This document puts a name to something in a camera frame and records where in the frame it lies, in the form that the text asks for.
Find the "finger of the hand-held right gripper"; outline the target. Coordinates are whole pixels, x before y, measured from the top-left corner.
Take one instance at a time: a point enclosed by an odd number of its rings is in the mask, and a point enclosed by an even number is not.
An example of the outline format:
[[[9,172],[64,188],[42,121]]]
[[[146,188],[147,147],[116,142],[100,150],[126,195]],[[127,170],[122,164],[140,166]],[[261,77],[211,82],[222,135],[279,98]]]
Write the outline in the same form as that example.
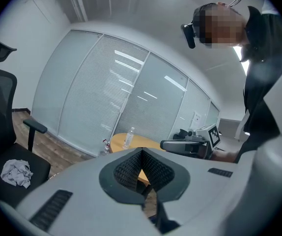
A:
[[[197,155],[201,142],[187,140],[162,140],[160,148],[179,155]]]

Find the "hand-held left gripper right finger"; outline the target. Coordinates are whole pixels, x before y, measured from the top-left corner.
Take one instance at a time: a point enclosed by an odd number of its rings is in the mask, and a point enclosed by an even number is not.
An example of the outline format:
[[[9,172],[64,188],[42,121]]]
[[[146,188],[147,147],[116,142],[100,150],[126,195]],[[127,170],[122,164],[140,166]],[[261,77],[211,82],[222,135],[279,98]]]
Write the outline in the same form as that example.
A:
[[[148,148],[142,149],[141,168],[159,202],[180,199],[190,184],[187,169]]]

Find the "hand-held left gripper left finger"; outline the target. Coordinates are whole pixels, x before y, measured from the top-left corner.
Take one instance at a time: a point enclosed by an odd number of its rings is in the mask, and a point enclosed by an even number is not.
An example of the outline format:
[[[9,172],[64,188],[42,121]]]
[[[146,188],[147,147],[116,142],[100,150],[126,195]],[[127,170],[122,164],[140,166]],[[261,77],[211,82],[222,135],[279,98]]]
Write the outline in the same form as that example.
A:
[[[142,148],[108,163],[99,174],[101,188],[121,204],[143,205],[145,197],[137,192],[137,182],[142,170]]]

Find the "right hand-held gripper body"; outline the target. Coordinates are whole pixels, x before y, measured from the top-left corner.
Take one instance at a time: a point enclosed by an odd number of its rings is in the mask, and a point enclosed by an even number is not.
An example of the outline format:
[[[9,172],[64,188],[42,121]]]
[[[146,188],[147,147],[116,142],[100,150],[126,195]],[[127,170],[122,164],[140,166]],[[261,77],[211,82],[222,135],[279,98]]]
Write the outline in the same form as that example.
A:
[[[221,142],[221,133],[218,131],[216,124],[209,124],[196,130],[188,131],[180,129],[178,134],[173,135],[174,140],[188,140],[199,142],[198,149],[194,149],[191,153],[194,157],[201,159],[210,159],[214,149]]]

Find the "grey clothes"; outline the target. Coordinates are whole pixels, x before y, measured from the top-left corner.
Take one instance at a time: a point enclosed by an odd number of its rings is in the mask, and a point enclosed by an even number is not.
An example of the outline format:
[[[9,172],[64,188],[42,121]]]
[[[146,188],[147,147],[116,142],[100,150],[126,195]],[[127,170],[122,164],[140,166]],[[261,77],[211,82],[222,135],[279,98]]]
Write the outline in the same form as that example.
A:
[[[16,159],[6,161],[0,174],[4,182],[12,186],[22,186],[25,189],[30,187],[32,176],[29,163]]]

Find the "person's right forearm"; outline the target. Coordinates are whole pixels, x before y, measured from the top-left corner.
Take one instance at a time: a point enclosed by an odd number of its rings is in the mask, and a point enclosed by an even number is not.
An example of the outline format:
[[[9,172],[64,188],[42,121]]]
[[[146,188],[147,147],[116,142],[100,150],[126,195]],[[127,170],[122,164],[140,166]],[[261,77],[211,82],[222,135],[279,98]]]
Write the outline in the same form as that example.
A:
[[[211,160],[233,163],[235,159],[237,158],[237,155],[238,155],[238,152],[228,152],[228,151],[222,151],[222,150],[215,149],[213,150]]]

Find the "white paper notice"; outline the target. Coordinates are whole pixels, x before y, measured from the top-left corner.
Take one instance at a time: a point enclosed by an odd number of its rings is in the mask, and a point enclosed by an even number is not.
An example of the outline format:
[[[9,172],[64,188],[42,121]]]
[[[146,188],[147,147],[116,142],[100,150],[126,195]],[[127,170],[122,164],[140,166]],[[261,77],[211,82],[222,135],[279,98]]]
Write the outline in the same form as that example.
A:
[[[197,111],[195,111],[190,128],[192,130],[196,130],[200,128],[202,124],[201,120],[202,120],[202,115]]]

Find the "red label plastic bottle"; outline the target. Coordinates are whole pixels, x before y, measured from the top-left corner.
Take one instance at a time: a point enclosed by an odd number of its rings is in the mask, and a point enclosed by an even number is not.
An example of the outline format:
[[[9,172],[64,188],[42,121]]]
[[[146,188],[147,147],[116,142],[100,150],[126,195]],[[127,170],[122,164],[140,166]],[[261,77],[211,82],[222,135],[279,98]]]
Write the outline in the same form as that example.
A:
[[[104,148],[101,152],[101,155],[108,155],[110,154],[110,142],[107,139],[103,140]]]

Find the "round wooden table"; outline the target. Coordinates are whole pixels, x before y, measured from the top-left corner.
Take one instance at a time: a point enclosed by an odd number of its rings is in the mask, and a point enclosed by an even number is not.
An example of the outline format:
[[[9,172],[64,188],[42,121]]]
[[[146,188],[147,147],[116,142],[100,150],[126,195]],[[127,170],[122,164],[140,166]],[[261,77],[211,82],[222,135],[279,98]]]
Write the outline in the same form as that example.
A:
[[[126,133],[115,134],[110,141],[110,152],[114,153],[114,152],[122,151],[125,138],[126,138]],[[129,148],[138,148],[138,147],[155,148],[164,151],[163,149],[160,148],[160,144],[158,142],[155,142],[143,136],[134,135]],[[141,170],[138,180],[143,182],[146,186],[149,185],[149,181],[143,170]]]

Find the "clear plastic water bottle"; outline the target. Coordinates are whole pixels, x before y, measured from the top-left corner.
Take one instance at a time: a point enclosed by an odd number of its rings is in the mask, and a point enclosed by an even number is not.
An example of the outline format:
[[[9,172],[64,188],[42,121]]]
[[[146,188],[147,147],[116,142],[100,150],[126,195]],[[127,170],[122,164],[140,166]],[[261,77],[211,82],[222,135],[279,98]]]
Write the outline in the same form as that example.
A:
[[[124,144],[123,144],[123,149],[129,148],[131,141],[134,137],[134,130],[135,130],[135,128],[131,127],[130,131],[126,134],[126,138],[125,138]]]

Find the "person's black shirt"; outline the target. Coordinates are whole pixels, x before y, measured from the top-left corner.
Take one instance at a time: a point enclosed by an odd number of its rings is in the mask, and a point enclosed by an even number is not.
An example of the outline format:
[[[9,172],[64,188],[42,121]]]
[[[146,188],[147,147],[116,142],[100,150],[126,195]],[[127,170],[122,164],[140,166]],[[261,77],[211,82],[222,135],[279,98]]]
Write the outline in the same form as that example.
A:
[[[242,47],[241,55],[242,61],[250,63],[243,93],[245,111],[250,114],[243,131],[250,135],[235,163],[243,153],[256,150],[280,133],[263,98],[282,75],[282,17],[262,14],[252,6],[249,12],[246,24],[249,44]]]

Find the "glass partition with blinds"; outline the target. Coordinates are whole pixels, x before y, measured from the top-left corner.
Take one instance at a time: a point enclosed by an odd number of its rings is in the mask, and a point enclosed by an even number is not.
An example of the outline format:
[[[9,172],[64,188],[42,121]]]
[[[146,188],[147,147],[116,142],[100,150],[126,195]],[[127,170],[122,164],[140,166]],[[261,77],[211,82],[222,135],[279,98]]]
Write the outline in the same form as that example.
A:
[[[216,124],[219,109],[196,79],[120,38],[71,30],[51,54],[32,116],[67,144],[93,156],[103,140],[127,133],[155,142],[189,130],[194,112]]]

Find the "white ceiling pipes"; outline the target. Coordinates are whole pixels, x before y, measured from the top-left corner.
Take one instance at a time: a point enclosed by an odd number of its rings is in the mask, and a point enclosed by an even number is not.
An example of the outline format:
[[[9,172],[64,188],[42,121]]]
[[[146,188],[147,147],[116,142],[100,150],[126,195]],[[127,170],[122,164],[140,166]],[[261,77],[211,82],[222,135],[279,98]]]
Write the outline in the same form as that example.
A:
[[[76,16],[80,22],[87,22],[87,14],[83,0],[71,0],[72,6],[74,7]]]

